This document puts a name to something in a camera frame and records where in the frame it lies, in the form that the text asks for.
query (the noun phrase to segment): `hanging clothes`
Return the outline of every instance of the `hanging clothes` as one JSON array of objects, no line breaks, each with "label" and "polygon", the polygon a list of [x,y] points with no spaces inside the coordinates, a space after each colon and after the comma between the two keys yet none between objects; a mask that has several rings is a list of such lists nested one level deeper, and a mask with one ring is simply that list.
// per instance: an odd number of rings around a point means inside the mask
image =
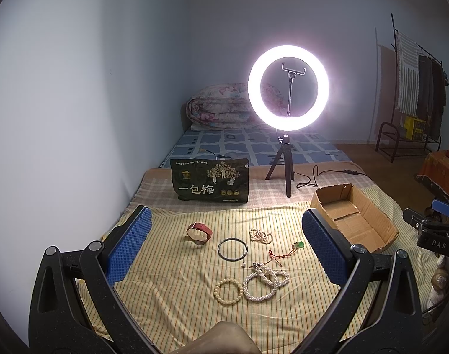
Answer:
[{"label": "hanging clothes", "polygon": [[444,107],[446,106],[446,86],[443,67],[433,61],[433,111],[428,126],[428,135],[438,140],[443,121]]},{"label": "hanging clothes", "polygon": [[419,91],[416,116],[420,120],[428,120],[433,112],[433,63],[429,57],[419,56]]},{"label": "hanging clothes", "polygon": [[419,60],[417,43],[398,31],[398,103],[400,113],[416,115],[419,90]]}]

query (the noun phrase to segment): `ring light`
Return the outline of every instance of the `ring light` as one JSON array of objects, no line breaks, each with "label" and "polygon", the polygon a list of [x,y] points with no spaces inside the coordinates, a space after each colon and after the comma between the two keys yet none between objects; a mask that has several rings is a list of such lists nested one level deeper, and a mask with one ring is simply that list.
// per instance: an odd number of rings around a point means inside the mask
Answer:
[{"label": "ring light", "polygon": [[[316,76],[318,94],[315,104],[308,112],[299,117],[281,117],[273,114],[265,106],[260,93],[260,83],[264,72],[271,63],[284,57],[294,57],[307,63]],[[323,64],[312,53],[293,45],[282,45],[269,49],[257,59],[249,75],[247,90],[252,108],[262,121],[271,127],[289,132],[310,125],[323,112],[329,95],[329,80]]]}]

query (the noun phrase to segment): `tripod leg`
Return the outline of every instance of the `tripod leg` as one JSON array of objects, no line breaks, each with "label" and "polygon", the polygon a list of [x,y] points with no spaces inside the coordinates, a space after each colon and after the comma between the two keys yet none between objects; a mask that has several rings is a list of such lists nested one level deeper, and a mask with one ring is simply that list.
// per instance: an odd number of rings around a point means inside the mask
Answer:
[{"label": "tripod leg", "polygon": [[269,172],[267,173],[267,177],[265,178],[266,180],[270,180],[270,176],[272,175],[273,170],[277,166],[277,162],[279,161],[280,156],[282,156],[282,153],[283,153],[283,147],[281,146],[279,151],[275,155],[275,158],[273,159],[272,166],[270,166]]},{"label": "tripod leg", "polygon": [[285,188],[287,189],[287,197],[291,197],[291,176],[293,175],[293,165],[291,163],[291,151],[285,148],[283,151],[283,159],[285,162]]},{"label": "tripod leg", "polygon": [[291,153],[291,146],[288,148],[288,155],[290,157],[291,179],[295,180],[295,173],[293,172],[293,155]]}]

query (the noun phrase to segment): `tripod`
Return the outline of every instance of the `tripod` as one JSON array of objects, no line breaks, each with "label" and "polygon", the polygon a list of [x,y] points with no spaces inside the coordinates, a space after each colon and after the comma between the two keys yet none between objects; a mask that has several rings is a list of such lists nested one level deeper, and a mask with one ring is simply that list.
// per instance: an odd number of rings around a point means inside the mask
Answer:
[{"label": "tripod", "polygon": [[[303,68],[303,72],[297,71],[294,69],[284,68],[285,63],[282,63],[282,70],[288,72],[288,78],[290,80],[289,93],[288,93],[288,109],[287,109],[287,117],[290,117],[290,105],[291,105],[291,88],[293,86],[293,80],[297,75],[303,76],[305,75],[306,69]],[[270,166],[269,172],[267,173],[266,180],[270,180],[270,176],[272,175],[273,170],[278,165],[280,157],[283,154],[283,163],[285,164],[285,188],[287,191],[287,197],[291,197],[291,181],[295,180],[295,174],[293,172],[293,157],[291,155],[291,144],[290,144],[290,136],[288,134],[284,134],[282,138],[278,137],[280,142],[280,149],[278,150],[275,158],[273,159],[273,163]]]}]

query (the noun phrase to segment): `bead bracelet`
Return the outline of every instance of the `bead bracelet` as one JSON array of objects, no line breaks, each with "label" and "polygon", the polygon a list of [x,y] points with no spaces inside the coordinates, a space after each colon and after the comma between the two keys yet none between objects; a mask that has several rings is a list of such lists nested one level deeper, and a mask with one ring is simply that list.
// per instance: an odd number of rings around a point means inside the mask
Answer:
[{"label": "bead bracelet", "polygon": [[[220,286],[223,285],[226,282],[233,283],[239,289],[239,295],[236,298],[234,298],[233,300],[231,300],[231,301],[225,301],[224,299],[222,299],[220,297],[220,293],[219,293]],[[242,288],[242,285],[239,283],[238,280],[232,279],[232,278],[226,278],[223,281],[219,281],[218,284],[214,287],[214,291],[213,291],[214,297],[222,305],[233,305],[233,304],[236,304],[237,302],[239,302],[241,300],[243,294],[244,294],[244,289]]]}]

